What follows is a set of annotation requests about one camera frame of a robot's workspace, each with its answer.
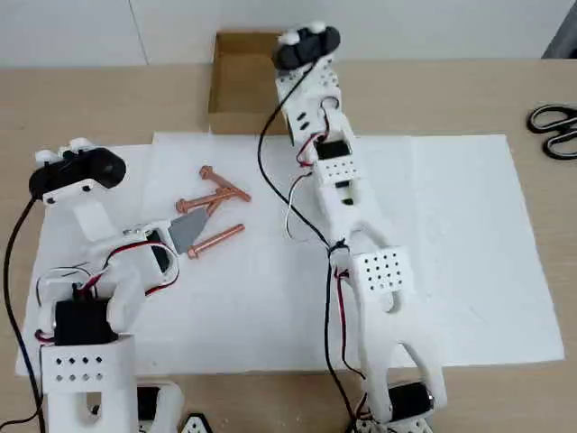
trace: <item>wooden table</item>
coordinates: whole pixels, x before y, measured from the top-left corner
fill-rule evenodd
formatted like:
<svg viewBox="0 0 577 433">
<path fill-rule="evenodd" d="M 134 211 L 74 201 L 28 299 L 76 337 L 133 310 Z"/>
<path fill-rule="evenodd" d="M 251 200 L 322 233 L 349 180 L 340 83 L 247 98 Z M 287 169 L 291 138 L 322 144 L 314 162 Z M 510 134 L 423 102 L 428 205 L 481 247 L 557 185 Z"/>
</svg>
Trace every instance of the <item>wooden table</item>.
<svg viewBox="0 0 577 433">
<path fill-rule="evenodd" d="M 345 112 L 358 133 L 506 134 L 527 198 L 567 359 L 445 369 L 450 405 L 434 415 L 435 431 L 575 431 L 577 166 L 547 159 L 540 151 L 543 137 L 528 133 L 524 121 L 527 111 L 539 103 L 577 103 L 577 62 L 345 62 L 337 71 Z M 0 71 L 3 252 L 28 199 L 34 151 L 56 149 L 77 136 L 128 144 L 149 143 L 153 131 L 205 131 L 209 79 L 208 66 Z M 41 218 L 37 206 L 13 256 L 12 293 L 20 319 Z M 15 353 L 2 313 L 1 420 L 32 410 L 27 381 L 14 377 Z M 187 409 L 205 412 L 215 432 L 343 431 L 345 411 L 325 374 L 176 379 L 187 395 Z M 355 380 L 346 374 L 343 379 L 358 395 Z M 31 424 L 10 431 L 37 428 Z"/>
</svg>

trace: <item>cardboard box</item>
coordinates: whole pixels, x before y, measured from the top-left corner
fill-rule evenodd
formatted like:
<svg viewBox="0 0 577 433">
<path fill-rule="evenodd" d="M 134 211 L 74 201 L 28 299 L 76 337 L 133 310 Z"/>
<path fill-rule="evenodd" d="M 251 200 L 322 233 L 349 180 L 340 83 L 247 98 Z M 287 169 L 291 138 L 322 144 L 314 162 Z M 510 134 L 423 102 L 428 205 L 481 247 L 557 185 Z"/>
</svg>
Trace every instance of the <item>cardboard box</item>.
<svg viewBox="0 0 577 433">
<path fill-rule="evenodd" d="M 219 32 L 208 122 L 213 134 L 260 134 L 279 103 L 270 59 L 280 32 Z M 287 134 L 282 114 L 268 134 Z"/>
</svg>

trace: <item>3d printed robot arm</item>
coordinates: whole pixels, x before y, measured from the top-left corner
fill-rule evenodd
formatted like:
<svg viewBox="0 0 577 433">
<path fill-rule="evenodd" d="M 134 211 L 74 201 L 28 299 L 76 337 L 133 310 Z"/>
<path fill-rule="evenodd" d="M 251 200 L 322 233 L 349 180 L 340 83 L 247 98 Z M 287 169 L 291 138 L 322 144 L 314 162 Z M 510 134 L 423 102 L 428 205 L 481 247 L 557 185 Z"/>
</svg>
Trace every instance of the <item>3d printed robot arm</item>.
<svg viewBox="0 0 577 433">
<path fill-rule="evenodd" d="M 113 225 L 100 192 L 120 184 L 126 167 L 105 148 L 77 139 L 36 160 L 32 196 L 70 212 L 88 245 L 70 257 L 77 263 L 80 256 L 81 267 L 71 264 L 65 275 L 53 272 L 37 284 L 41 341 L 50 343 L 41 350 L 50 431 L 176 432 L 182 392 L 172 382 L 137 382 L 134 338 L 127 334 L 147 289 L 178 276 L 170 223 Z M 100 394 L 97 407 L 88 407 L 89 393 Z"/>
<path fill-rule="evenodd" d="M 297 159 L 313 172 L 329 243 L 351 244 L 353 234 L 364 232 L 374 244 L 362 253 L 340 250 L 333 261 L 352 275 L 361 322 L 360 358 L 367 377 L 363 386 L 372 416 L 381 425 L 392 426 L 444 406 L 446 391 L 407 248 L 381 214 L 354 152 L 356 140 L 331 68 L 339 43 L 339 32 L 321 23 L 283 34 L 273 55 L 276 85 L 279 100 L 285 101 L 282 113 L 291 140 L 299 149 Z M 397 345 L 403 345 L 417 364 L 422 382 L 388 384 Z"/>
</svg>

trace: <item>scissors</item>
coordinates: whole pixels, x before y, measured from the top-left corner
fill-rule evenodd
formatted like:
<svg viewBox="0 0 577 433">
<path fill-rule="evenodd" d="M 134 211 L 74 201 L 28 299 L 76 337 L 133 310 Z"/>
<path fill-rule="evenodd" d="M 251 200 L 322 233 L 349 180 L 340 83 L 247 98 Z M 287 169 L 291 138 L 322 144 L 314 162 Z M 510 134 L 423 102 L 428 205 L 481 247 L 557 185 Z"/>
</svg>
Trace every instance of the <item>scissors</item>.
<svg viewBox="0 0 577 433">
<path fill-rule="evenodd" d="M 549 124 L 539 124 L 537 118 L 543 113 L 561 114 L 564 115 L 564 118 Z M 534 134 L 546 134 L 556 131 L 559 133 L 558 135 L 554 135 L 543 143 L 545 155 L 555 160 L 577 160 L 577 152 L 561 152 L 555 149 L 557 144 L 577 138 L 577 108 L 558 104 L 540 106 L 529 114 L 527 129 Z"/>
</svg>

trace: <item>copper bolt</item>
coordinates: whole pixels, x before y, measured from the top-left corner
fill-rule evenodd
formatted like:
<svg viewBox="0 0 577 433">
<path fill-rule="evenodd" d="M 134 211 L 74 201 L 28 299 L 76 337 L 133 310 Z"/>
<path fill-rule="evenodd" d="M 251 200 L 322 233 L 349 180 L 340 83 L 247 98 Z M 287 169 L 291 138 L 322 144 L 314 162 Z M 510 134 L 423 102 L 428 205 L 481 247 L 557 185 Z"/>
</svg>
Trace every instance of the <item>copper bolt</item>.
<svg viewBox="0 0 577 433">
<path fill-rule="evenodd" d="M 205 249 L 220 244 L 227 238 L 236 235 L 244 230 L 244 224 L 237 224 L 231 228 L 224 230 L 222 233 L 218 235 L 214 235 L 206 239 L 205 241 L 201 242 L 200 244 L 192 245 L 188 248 L 188 258 L 190 259 L 197 259 L 198 254 L 205 251 Z"/>
<path fill-rule="evenodd" d="M 221 188 L 229 188 L 236 192 L 236 195 L 240 197 L 244 201 L 251 201 L 251 196 L 249 196 L 246 192 L 242 189 L 238 189 L 233 185 L 231 182 L 219 176 L 213 171 L 213 168 L 210 165 L 203 165 L 200 171 L 200 178 L 204 180 L 212 180 L 216 185 Z"/>
<path fill-rule="evenodd" d="M 220 193 L 216 192 L 210 196 L 195 198 L 193 200 L 185 200 L 181 198 L 179 201 L 177 201 L 176 208 L 180 214 L 186 214 L 193 207 L 209 205 L 215 200 L 222 200 L 224 198 L 230 198 L 236 195 L 236 191 L 233 191 L 232 189 L 222 189 Z"/>
<path fill-rule="evenodd" d="M 222 200 L 215 200 L 210 205 L 208 205 L 206 207 L 206 212 L 208 216 L 209 217 L 212 216 L 215 213 L 216 209 L 220 206 L 220 204 L 225 200 L 226 198 L 223 198 Z"/>
<path fill-rule="evenodd" d="M 216 189 L 216 194 L 223 194 L 225 191 L 227 191 L 229 188 L 217 188 Z M 225 201 L 228 200 L 228 198 L 222 198 L 220 200 L 215 200 L 212 203 L 210 203 L 207 207 L 206 207 L 206 212 L 208 214 L 208 216 L 212 216 L 216 209 L 220 206 L 220 204 Z"/>
</svg>

